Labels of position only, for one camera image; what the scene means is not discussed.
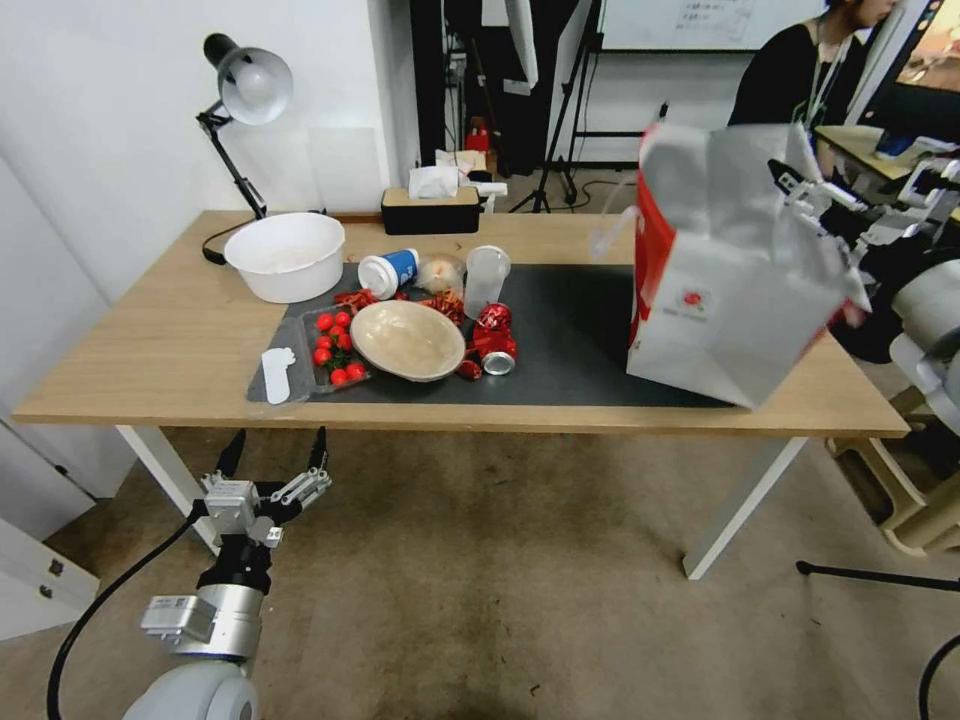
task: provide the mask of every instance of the table leg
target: table leg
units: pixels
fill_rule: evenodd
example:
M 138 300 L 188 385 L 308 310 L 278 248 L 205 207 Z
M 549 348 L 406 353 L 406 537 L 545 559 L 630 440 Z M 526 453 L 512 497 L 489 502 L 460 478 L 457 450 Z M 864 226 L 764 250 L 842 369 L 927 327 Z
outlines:
M 683 570 L 689 579 L 703 577 L 806 442 L 805 437 L 777 440 L 760 454 L 746 480 L 727 496 L 710 527 L 683 558 Z
M 160 428 L 117 425 L 117 430 L 133 448 L 140 461 L 147 466 L 147 470 L 163 491 L 173 500 L 173 504 L 184 516 L 189 515 L 193 501 L 203 497 L 203 488 L 190 474 Z M 208 518 L 198 520 L 193 529 L 199 533 L 214 555 L 220 552 L 220 539 Z

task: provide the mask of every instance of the clear plastic cup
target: clear plastic cup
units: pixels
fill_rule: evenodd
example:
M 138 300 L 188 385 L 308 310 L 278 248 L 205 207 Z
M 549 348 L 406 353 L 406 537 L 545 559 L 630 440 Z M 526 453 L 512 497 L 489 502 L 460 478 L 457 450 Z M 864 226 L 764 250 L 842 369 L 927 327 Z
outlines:
M 503 281 L 510 274 L 510 257 L 495 245 L 481 245 L 467 255 L 467 287 L 463 312 L 476 320 L 490 303 L 500 299 Z

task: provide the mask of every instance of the wooden bowl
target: wooden bowl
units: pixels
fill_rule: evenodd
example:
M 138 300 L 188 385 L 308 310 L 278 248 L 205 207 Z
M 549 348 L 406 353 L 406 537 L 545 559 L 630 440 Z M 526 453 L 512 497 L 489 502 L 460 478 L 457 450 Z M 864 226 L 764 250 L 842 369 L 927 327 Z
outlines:
M 353 318 L 350 338 L 371 365 L 413 382 L 450 375 L 467 349 L 446 315 L 407 300 L 368 305 Z

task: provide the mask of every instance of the computer screen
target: computer screen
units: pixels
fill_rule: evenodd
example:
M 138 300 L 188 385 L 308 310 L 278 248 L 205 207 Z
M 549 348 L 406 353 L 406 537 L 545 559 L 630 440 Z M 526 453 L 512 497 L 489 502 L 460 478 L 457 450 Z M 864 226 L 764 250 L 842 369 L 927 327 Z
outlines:
M 931 3 L 936 12 L 917 30 L 923 34 L 897 76 L 901 85 L 960 92 L 960 0 Z
M 861 121 L 960 142 L 960 0 L 927 0 Z

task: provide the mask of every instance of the lanyard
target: lanyard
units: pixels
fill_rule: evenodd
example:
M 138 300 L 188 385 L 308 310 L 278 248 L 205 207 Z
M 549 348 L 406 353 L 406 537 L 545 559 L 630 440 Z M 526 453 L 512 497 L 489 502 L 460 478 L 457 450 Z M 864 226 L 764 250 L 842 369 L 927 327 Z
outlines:
M 834 58 L 833 63 L 830 65 L 830 69 L 827 71 L 827 76 L 823 79 L 822 83 L 819 83 L 820 71 L 823 69 L 823 60 L 820 59 L 821 22 L 817 23 L 817 64 L 813 70 L 813 82 L 810 84 L 810 99 L 807 103 L 807 116 L 804 122 L 804 126 L 807 130 L 810 130 L 810 126 L 813 125 L 813 121 L 817 117 L 817 113 L 820 111 L 824 101 L 830 94 L 830 90 L 833 88 L 833 82 L 837 79 L 840 66 L 843 65 L 843 61 L 847 59 L 847 51 L 850 50 L 850 43 L 853 41 L 852 35 L 848 36 L 847 39 L 843 41 L 843 43 L 840 45 L 840 49 L 837 51 L 837 57 Z

